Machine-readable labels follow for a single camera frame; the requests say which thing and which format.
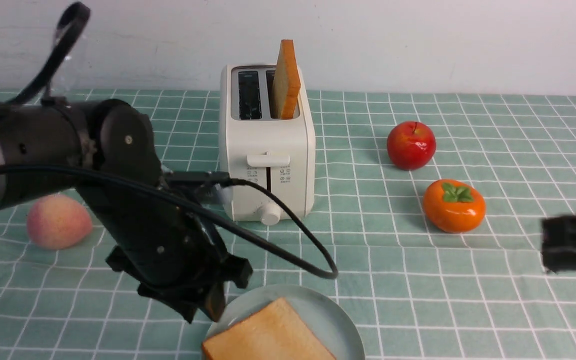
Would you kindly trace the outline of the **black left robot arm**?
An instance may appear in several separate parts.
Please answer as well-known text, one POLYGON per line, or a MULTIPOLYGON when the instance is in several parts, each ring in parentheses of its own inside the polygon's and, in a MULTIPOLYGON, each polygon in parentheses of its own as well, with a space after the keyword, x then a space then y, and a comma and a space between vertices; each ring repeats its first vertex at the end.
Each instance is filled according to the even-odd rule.
MULTIPOLYGON (((0 102, 0 166, 66 166, 112 174, 194 205, 216 200, 223 173, 162 170, 148 116, 110 99, 78 104, 17 106, 0 102)), ((168 306, 185 321, 197 311, 218 322, 226 282, 246 289, 248 260, 227 250, 217 228, 178 205, 114 184, 69 174, 0 175, 0 210, 75 189, 112 235, 106 259, 139 283, 138 294, 168 306)))

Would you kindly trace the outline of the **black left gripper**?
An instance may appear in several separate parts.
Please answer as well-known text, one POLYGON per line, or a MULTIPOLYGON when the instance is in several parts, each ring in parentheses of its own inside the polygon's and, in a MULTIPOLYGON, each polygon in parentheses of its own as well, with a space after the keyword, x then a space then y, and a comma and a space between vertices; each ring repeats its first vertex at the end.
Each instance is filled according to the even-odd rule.
POLYGON ((230 183, 220 172, 94 172, 80 178, 78 193, 117 243, 106 259, 110 268, 137 280, 141 297, 182 311, 191 324, 198 312, 221 321, 226 282, 245 289, 253 274, 249 260, 227 250, 218 215, 196 194, 230 183))

